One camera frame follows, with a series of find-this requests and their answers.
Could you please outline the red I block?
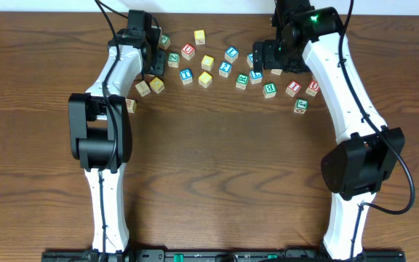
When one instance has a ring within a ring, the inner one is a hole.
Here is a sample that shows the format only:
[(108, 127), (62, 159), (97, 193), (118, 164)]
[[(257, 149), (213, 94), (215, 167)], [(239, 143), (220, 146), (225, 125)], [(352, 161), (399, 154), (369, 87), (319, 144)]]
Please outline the red I block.
[(299, 90), (301, 89), (301, 84), (299, 84), (297, 81), (292, 80), (286, 88), (286, 93), (291, 96), (295, 97)]

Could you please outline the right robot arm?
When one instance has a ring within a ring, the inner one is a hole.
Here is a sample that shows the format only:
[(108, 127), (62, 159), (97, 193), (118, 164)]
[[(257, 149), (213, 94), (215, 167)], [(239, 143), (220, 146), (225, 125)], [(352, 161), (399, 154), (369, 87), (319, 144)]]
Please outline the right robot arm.
[(322, 177), (332, 193), (324, 254), (333, 261), (365, 261), (367, 213), (399, 160), (403, 132), (389, 128), (369, 99), (351, 58), (348, 22), (335, 8), (278, 0), (271, 22), (276, 38), (252, 46), (255, 72), (311, 73), (335, 130), (337, 145), (321, 161)]

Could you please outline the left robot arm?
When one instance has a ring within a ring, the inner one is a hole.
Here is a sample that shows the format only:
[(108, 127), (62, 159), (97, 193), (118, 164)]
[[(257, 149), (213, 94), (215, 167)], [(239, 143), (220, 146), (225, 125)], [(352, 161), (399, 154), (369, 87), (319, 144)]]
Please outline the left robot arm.
[(141, 74), (161, 76), (161, 29), (121, 29), (108, 44), (108, 59), (94, 84), (68, 99), (71, 153), (89, 183), (94, 217), (92, 249), (104, 261), (127, 249), (124, 171), (132, 155), (127, 96)]

